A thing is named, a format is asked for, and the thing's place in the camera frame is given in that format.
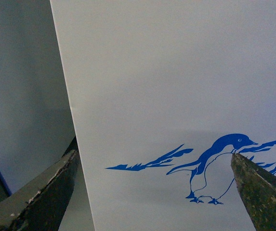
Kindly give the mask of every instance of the penguin illustration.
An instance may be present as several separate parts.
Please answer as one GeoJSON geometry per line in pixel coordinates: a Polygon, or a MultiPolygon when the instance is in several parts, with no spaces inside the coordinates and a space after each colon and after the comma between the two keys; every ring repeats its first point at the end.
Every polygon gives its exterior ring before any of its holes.
{"type": "MultiPolygon", "coordinates": [[[[248,136],[244,134],[228,134],[225,136],[220,137],[218,140],[214,142],[214,144],[206,150],[199,158],[198,160],[194,162],[190,162],[188,164],[179,165],[177,167],[172,168],[167,175],[171,173],[175,173],[178,171],[191,171],[191,177],[190,177],[190,194],[186,197],[188,199],[191,199],[191,202],[200,203],[203,201],[200,200],[201,197],[210,197],[210,196],[201,196],[196,197],[194,191],[192,190],[192,180],[195,176],[201,175],[205,172],[207,166],[210,164],[211,160],[214,160],[217,156],[221,154],[221,151],[228,145],[233,146],[233,150],[229,153],[234,153],[236,150],[239,150],[240,148],[244,146],[249,145],[256,145],[257,143],[251,141],[248,136]]],[[[211,204],[221,204],[216,199],[210,197],[212,200],[209,202],[211,204]]]]}

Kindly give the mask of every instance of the white surface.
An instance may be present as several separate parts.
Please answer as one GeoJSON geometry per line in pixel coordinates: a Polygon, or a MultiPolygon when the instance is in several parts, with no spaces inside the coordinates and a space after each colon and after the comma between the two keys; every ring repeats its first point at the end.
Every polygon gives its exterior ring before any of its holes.
{"type": "Polygon", "coordinates": [[[50,3],[0,1],[0,172],[12,193],[75,136],[50,3]]]}
{"type": "MultiPolygon", "coordinates": [[[[183,143],[186,164],[231,133],[276,140],[276,1],[51,2],[96,230],[254,230],[234,184],[224,205],[196,204],[186,173],[106,168],[183,143]]],[[[222,157],[215,193],[232,176],[222,157]]]]}
{"type": "Polygon", "coordinates": [[[81,165],[77,169],[75,188],[59,227],[59,231],[69,230],[95,230],[81,165]]]}

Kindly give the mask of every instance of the blue splash decal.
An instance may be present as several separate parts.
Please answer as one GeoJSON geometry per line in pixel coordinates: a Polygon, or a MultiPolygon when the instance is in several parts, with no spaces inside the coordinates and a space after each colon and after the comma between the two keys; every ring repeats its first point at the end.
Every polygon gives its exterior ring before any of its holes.
{"type": "MultiPolygon", "coordinates": [[[[107,167],[106,169],[140,171],[150,167],[173,166],[174,164],[172,164],[171,162],[173,161],[174,158],[183,156],[184,154],[188,154],[193,151],[193,149],[180,150],[180,148],[183,147],[183,145],[184,144],[180,145],[178,148],[172,150],[171,152],[168,152],[167,154],[164,154],[158,159],[151,161],[147,164],[139,163],[133,166],[117,165],[114,167],[107,167]]],[[[172,173],[179,172],[179,171],[188,171],[190,173],[189,174],[190,175],[190,180],[189,180],[190,193],[186,198],[190,199],[190,202],[195,202],[195,203],[204,203],[205,199],[209,199],[208,204],[222,205],[223,202],[219,200],[229,191],[235,179],[234,178],[231,179],[228,187],[224,189],[223,193],[221,193],[219,196],[201,194],[200,192],[203,191],[203,189],[205,189],[208,185],[207,177],[206,177],[207,168],[210,165],[212,165],[212,163],[216,161],[218,157],[222,155],[232,154],[232,153],[248,154],[248,153],[266,152],[270,150],[272,147],[274,147],[275,145],[276,145],[276,140],[258,145],[258,143],[253,142],[252,140],[249,139],[248,136],[244,134],[239,134],[239,133],[228,134],[217,139],[209,149],[207,149],[199,156],[197,160],[187,164],[173,167],[170,171],[167,172],[166,175],[170,175],[172,173]],[[229,145],[233,146],[232,151],[223,152],[223,150],[229,145]],[[199,175],[202,176],[203,187],[196,188],[195,184],[193,183],[193,180],[195,180],[199,175]]],[[[253,159],[254,159],[254,155],[249,158],[249,160],[253,160],[253,159]]],[[[257,165],[261,166],[264,169],[273,167],[273,169],[270,170],[269,172],[276,176],[276,162],[274,163],[258,162],[257,165]]]]}
{"type": "Polygon", "coordinates": [[[127,171],[140,171],[143,170],[147,167],[166,167],[166,166],[171,166],[171,165],[167,165],[166,163],[169,163],[173,160],[173,157],[180,157],[184,154],[190,153],[192,152],[193,149],[183,149],[178,151],[181,147],[183,146],[183,144],[181,146],[179,146],[178,148],[172,150],[171,152],[164,154],[163,156],[159,157],[158,159],[151,161],[145,165],[142,165],[142,163],[140,164],[136,164],[134,166],[128,166],[128,165],[117,165],[114,167],[107,167],[106,169],[117,169],[117,170],[127,170],[127,171]]]}

